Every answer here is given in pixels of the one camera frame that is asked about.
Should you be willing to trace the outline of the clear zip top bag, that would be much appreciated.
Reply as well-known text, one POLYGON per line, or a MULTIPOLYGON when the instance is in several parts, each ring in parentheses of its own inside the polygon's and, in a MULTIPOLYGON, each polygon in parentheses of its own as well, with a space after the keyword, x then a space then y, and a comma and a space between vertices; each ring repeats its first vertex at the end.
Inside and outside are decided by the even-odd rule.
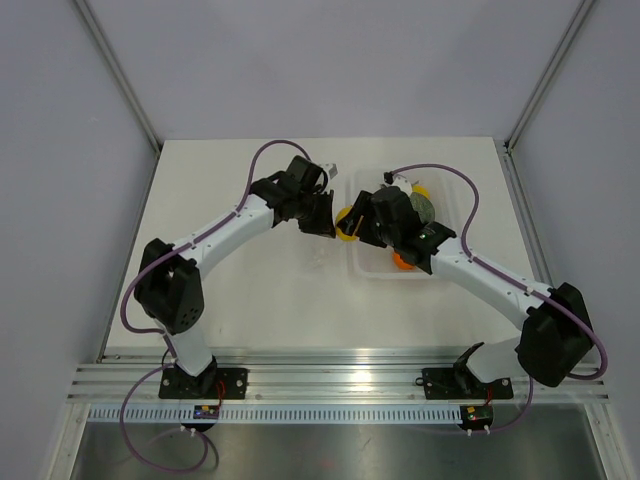
POLYGON ((335 266, 340 260, 342 243, 338 239, 311 236, 308 238, 304 267, 315 271, 335 266))

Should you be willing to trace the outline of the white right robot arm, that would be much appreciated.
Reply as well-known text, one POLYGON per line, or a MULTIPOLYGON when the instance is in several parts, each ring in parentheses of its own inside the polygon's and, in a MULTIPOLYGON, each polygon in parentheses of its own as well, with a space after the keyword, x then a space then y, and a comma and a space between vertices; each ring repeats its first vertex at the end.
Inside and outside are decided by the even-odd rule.
POLYGON ((556 387, 595 344, 577 288, 516 280, 474 255, 453 230, 414 206, 411 196, 398 187, 360 192, 336 225, 347 236, 390 248, 405 263, 463 288, 516 327, 518 337, 478 342, 454 362, 454 384, 463 395, 476 396, 496 380, 520 375, 556 387))

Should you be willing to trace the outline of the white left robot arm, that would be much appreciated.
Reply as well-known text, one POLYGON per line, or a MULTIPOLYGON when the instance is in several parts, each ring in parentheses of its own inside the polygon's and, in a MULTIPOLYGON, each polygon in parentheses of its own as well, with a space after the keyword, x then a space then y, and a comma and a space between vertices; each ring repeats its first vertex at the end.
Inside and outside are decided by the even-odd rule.
POLYGON ((250 180, 239 203, 222 217, 176 242, 154 239, 145 246, 133 297, 160 328, 173 357, 162 373, 161 397, 199 399, 221 392, 223 375, 200 327, 206 278, 245 243, 284 222, 295 221, 304 234, 335 237, 328 184, 336 174, 334 164, 296 156, 286 169, 250 180))

